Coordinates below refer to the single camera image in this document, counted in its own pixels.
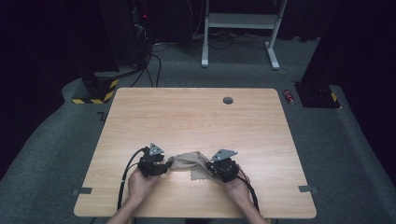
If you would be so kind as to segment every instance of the cloth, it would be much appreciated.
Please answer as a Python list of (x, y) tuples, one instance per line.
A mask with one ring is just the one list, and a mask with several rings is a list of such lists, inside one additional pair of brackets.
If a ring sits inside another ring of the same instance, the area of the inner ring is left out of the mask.
[(191, 180), (214, 179), (212, 173), (206, 168), (206, 163), (210, 160), (201, 152), (189, 152), (171, 157), (167, 162), (172, 161), (171, 170), (191, 169)]

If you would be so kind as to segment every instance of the round hole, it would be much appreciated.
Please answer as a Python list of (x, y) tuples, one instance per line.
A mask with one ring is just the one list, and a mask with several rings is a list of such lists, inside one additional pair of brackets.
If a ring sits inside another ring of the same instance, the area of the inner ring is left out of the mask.
[(226, 97), (223, 98), (223, 103), (226, 104), (226, 105), (230, 105), (230, 104), (233, 103), (233, 98), (231, 98), (229, 96), (226, 96)]

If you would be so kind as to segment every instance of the human hand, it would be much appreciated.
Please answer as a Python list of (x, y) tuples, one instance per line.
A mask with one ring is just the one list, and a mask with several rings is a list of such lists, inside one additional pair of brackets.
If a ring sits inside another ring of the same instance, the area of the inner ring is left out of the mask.
[[(250, 179), (247, 175), (243, 175), (242, 171), (238, 173), (238, 176), (246, 179), (248, 183), (250, 183)], [(228, 196), (236, 203), (243, 203), (250, 201), (249, 189), (248, 186), (239, 178), (235, 178), (234, 180), (224, 183), (224, 188)]]
[(128, 190), (129, 198), (143, 200), (152, 191), (152, 188), (156, 185), (160, 175), (149, 175), (144, 177), (139, 169), (135, 169), (128, 179)]

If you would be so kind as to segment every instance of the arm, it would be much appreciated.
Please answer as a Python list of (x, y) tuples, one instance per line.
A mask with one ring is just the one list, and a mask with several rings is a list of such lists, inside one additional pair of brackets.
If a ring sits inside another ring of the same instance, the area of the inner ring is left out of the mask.
[(239, 209), (241, 209), (250, 224), (268, 224), (250, 200), (249, 190), (244, 182), (236, 178), (225, 183), (224, 188), (226, 189), (228, 196), (238, 205)]
[(117, 211), (116, 214), (107, 222), (112, 223), (128, 223), (136, 208), (143, 202), (146, 196), (151, 192), (152, 188), (160, 179), (159, 175), (150, 175), (145, 178), (142, 173), (135, 169), (128, 180), (129, 196)]

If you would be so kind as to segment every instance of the gray tape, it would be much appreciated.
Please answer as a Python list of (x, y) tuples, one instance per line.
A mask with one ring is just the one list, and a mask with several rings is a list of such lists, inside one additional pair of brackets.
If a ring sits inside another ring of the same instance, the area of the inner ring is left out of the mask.
[(299, 186), (298, 188), (299, 188), (300, 192), (311, 192), (311, 194), (319, 193), (318, 188), (311, 187), (309, 185), (307, 185), (307, 186)]
[(92, 188), (73, 189), (72, 195), (91, 194)]

